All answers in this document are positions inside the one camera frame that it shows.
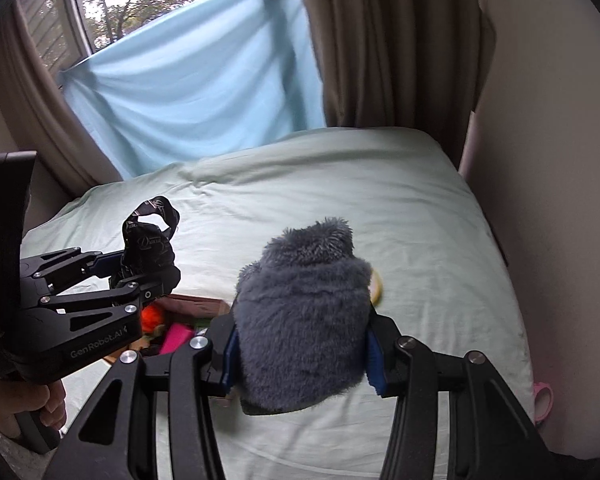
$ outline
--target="wall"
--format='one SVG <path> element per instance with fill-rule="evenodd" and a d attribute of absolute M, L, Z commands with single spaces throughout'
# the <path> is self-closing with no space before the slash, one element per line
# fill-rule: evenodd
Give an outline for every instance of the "wall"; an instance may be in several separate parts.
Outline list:
<path fill-rule="evenodd" d="M 600 15 L 482 0 L 496 48 L 461 172 L 509 260 L 550 449 L 600 454 Z"/>
<path fill-rule="evenodd" d="M 0 112 L 0 153 L 17 149 Z M 25 231 L 49 220 L 68 202 L 68 195 L 49 172 L 37 163 L 31 179 L 31 203 L 25 217 Z"/>

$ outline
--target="pink object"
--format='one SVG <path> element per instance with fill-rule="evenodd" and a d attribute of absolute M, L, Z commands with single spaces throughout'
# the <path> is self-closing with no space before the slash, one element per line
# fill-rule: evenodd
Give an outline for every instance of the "pink object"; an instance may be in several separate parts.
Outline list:
<path fill-rule="evenodd" d="M 536 425 L 547 418 L 554 406 L 554 391 L 548 383 L 534 383 Z"/>
<path fill-rule="evenodd" d="M 168 354 L 176 351 L 180 345 L 189 341 L 193 337 L 194 331 L 188 326 L 180 323 L 174 323 L 167 331 L 164 337 L 164 343 L 160 348 L 160 354 Z"/>

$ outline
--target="human hand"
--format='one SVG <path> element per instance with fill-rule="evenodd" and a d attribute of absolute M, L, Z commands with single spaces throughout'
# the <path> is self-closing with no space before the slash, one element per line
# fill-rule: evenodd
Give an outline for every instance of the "human hand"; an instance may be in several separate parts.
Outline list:
<path fill-rule="evenodd" d="M 20 427 L 15 418 L 20 412 L 40 412 L 44 426 L 60 430 L 66 423 L 66 392 L 62 381 L 49 386 L 23 381 L 0 380 L 0 432 L 8 438 L 20 437 Z"/>

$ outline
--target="fabric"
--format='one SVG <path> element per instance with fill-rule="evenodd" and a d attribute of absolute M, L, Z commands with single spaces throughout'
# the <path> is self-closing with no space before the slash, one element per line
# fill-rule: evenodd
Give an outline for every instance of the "fabric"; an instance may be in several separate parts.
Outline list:
<path fill-rule="evenodd" d="M 0 433 L 0 453 L 21 480 L 40 480 L 54 452 L 38 455 Z"/>
<path fill-rule="evenodd" d="M 18 147 L 36 150 L 73 197 L 120 180 L 42 64 L 17 0 L 0 21 L 0 109 Z"/>
<path fill-rule="evenodd" d="M 232 312 L 245 413 L 300 410 L 360 382 L 370 281 L 337 218 L 286 230 L 240 271 Z"/>
<path fill-rule="evenodd" d="M 418 128 L 458 167 L 478 77 L 478 0 L 304 3 L 327 126 Z"/>
<path fill-rule="evenodd" d="M 197 0 L 63 75 L 124 178 L 325 125 L 302 0 Z"/>
<path fill-rule="evenodd" d="M 166 222 L 165 230 L 140 221 L 140 217 L 152 214 L 161 216 Z M 110 277 L 109 286 L 115 288 L 120 280 L 172 266 L 175 255 L 170 240 L 179 221 L 180 215 L 163 196 L 145 200 L 136 207 L 122 225 L 125 251 L 120 258 L 120 270 Z"/>
<path fill-rule="evenodd" d="M 426 134 L 404 128 L 328 128 L 267 146 L 172 164 L 88 191 L 24 238 L 22 255 L 64 247 L 115 251 L 120 225 L 142 202 L 167 197 L 180 212 L 171 239 L 181 294 L 231 302 L 239 270 L 285 228 L 349 221 L 354 254 L 384 284 L 379 314 L 433 351 L 479 349 L 533 414 L 531 364 L 502 257 L 467 184 Z M 106 280 L 75 290 L 106 288 Z M 106 372 L 97 362 L 66 378 L 75 413 Z M 441 397 L 436 478 L 446 478 L 448 402 Z M 214 407 L 227 478 L 378 478 L 395 400 L 366 381 L 300 412 L 246 416 Z M 160 412 L 158 461 L 167 467 Z"/>

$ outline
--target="sleeve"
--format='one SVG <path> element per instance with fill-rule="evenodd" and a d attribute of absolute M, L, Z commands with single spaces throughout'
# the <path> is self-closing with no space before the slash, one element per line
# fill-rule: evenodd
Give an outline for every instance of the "sleeve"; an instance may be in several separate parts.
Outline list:
<path fill-rule="evenodd" d="M 21 480 L 40 480 L 54 452 L 38 455 L 0 433 L 0 453 Z"/>

